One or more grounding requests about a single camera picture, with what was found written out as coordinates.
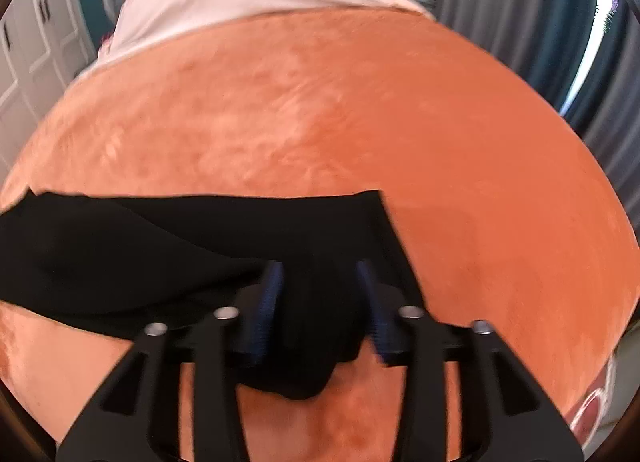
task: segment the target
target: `black garment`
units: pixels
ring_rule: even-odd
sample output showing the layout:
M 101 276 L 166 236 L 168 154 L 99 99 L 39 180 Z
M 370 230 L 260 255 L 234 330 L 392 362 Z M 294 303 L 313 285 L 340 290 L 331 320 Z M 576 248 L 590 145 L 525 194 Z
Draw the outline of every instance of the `black garment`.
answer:
M 378 192 L 265 199 L 89 198 L 28 192 L 0 216 L 0 299 L 62 323 L 133 339 L 147 323 L 198 322 L 256 283 L 284 286 L 268 355 L 240 381 L 308 398 L 353 360 L 367 306 L 356 262 L 423 305 Z

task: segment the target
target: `fuzzy orange fabric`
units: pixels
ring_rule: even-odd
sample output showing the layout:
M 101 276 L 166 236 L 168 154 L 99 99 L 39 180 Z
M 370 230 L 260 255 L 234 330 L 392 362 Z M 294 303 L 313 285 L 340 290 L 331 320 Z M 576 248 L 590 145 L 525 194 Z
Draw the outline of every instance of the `fuzzy orange fabric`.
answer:
M 97 71 L 40 125 L 2 206 L 26 186 L 93 196 L 380 189 L 433 314 L 492 321 L 563 412 L 638 296 L 631 226 L 571 129 L 485 52 L 391 10 L 241 20 Z M 126 342 L 6 305 L 2 323 L 2 378 L 61 440 Z M 187 367 L 184 392 L 189 384 Z M 402 369 L 381 367 L 368 344 L 308 402 L 241 388 L 252 460 L 386 461 L 401 392 Z

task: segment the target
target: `black door handle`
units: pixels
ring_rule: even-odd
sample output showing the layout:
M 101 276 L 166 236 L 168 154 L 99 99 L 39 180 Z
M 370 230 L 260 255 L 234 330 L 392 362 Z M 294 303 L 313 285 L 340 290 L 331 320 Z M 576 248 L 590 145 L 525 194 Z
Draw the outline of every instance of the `black door handle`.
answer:
M 6 23 L 2 24 L 4 30 L 4 41 L 6 43 L 7 50 L 11 50 L 11 40 L 9 39 L 9 30 L 6 28 Z
M 44 15 L 44 8 L 42 7 L 42 0 L 38 0 L 38 6 L 40 7 L 40 18 L 42 23 L 47 23 L 47 17 Z
M 47 12 L 47 21 L 51 20 L 51 11 L 49 10 L 49 0 L 44 0 L 44 9 Z

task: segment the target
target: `cabinet door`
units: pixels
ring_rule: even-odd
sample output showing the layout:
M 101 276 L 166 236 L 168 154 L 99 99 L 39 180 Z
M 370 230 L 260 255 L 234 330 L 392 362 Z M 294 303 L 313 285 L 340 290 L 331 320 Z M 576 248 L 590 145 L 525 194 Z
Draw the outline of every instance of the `cabinet door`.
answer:
M 28 89 L 21 82 L 11 59 L 15 51 L 15 32 L 10 23 L 13 6 L 9 6 L 0 20 L 0 182 L 37 125 Z
M 6 22 L 13 39 L 10 57 L 15 71 L 18 77 L 28 78 L 34 108 L 43 117 L 62 97 L 67 83 L 45 38 L 44 3 L 13 0 Z
M 44 29 L 65 79 L 70 82 L 92 60 L 84 33 L 86 28 L 79 16 L 78 0 L 38 0 L 44 6 Z

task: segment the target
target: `metal bolt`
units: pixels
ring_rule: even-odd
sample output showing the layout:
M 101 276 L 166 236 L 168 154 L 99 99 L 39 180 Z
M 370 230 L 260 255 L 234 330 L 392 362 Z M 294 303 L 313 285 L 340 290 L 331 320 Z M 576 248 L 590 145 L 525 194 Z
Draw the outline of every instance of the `metal bolt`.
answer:
M 494 331 L 489 322 L 479 319 L 471 324 L 471 328 L 476 334 L 490 334 Z
M 239 314 L 240 311 L 236 307 L 220 307 L 213 313 L 219 320 L 235 319 Z
M 149 323 L 145 327 L 145 334 L 148 336 L 161 336 L 166 333 L 166 325 L 164 323 Z
M 404 307 L 400 307 L 398 314 L 406 319 L 418 319 L 424 315 L 424 311 L 420 307 L 405 305 Z

